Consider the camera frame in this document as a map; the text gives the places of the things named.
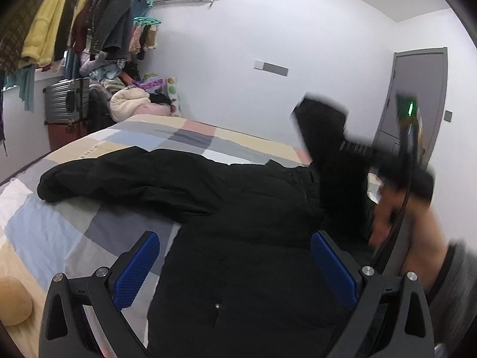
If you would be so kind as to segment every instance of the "plaid bedsheet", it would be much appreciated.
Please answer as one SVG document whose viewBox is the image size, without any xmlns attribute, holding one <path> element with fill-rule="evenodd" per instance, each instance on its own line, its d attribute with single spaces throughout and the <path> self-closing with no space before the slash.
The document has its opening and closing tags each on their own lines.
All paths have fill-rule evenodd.
<svg viewBox="0 0 477 358">
<path fill-rule="evenodd" d="M 68 278 L 76 278 L 111 266 L 144 231 L 151 230 L 160 238 L 160 255 L 133 305 L 123 310 L 136 335 L 147 344 L 147 310 L 179 225 L 151 210 L 80 197 L 47 204 L 36 194 L 40 176 L 55 165 L 129 146 L 193 152 L 222 163 L 264 164 L 272 159 L 288 167 L 309 164 L 303 150 L 282 143 L 183 118 L 136 115 L 49 154 L 0 187 L 0 276 L 19 279 L 34 303 L 29 319 L 8 327 L 27 357 L 38 356 L 42 310 L 54 274 L 63 271 Z M 99 345 L 113 356 L 91 309 L 87 316 Z"/>
</svg>

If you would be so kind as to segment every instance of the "silver suitcase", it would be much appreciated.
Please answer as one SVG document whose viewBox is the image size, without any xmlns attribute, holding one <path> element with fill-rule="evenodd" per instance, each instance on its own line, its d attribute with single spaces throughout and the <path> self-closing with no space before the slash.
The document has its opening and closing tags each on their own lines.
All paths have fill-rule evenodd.
<svg viewBox="0 0 477 358">
<path fill-rule="evenodd" d="M 89 78 L 61 81 L 43 89 L 47 124 L 70 124 L 86 119 Z"/>
</svg>

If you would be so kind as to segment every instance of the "pink pillow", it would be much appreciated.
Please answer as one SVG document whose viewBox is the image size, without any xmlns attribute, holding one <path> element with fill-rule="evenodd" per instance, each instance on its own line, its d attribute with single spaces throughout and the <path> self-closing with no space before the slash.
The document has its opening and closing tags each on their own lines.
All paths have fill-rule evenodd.
<svg viewBox="0 0 477 358">
<path fill-rule="evenodd" d="M 171 107 L 167 104 L 146 104 L 139 106 L 135 114 L 171 115 Z"/>
</svg>

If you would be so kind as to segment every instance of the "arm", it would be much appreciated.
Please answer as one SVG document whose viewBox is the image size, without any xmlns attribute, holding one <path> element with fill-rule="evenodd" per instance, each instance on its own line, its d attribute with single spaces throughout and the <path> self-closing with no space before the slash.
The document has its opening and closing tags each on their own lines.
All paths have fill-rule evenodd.
<svg viewBox="0 0 477 358">
<path fill-rule="evenodd" d="M 384 188 L 375 208 L 373 247 L 389 233 L 389 216 L 398 209 L 404 192 Z M 415 271 L 428 294 L 436 343 L 444 343 L 452 357 L 467 354 L 466 346 L 477 343 L 477 257 L 464 243 L 448 245 L 433 211 L 425 202 L 411 197 L 406 213 L 414 217 L 411 249 L 402 272 Z"/>
<path fill-rule="evenodd" d="M 428 301 L 436 343 L 453 357 L 471 356 L 477 347 L 477 257 L 464 243 L 449 246 Z"/>
</svg>

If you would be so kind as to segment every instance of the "luggage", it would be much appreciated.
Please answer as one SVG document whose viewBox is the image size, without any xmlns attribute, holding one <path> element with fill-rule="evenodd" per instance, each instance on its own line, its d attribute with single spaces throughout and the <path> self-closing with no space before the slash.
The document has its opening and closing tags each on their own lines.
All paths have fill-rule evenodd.
<svg viewBox="0 0 477 358">
<path fill-rule="evenodd" d="M 52 151 L 88 134 L 89 78 L 61 81 L 45 87 L 43 92 Z"/>
<path fill-rule="evenodd" d="M 48 124 L 49 147 L 52 151 L 88 134 L 85 121 L 74 124 Z"/>
<path fill-rule="evenodd" d="M 61 81 L 45 87 L 47 124 L 71 124 L 88 114 L 89 78 Z"/>
</svg>

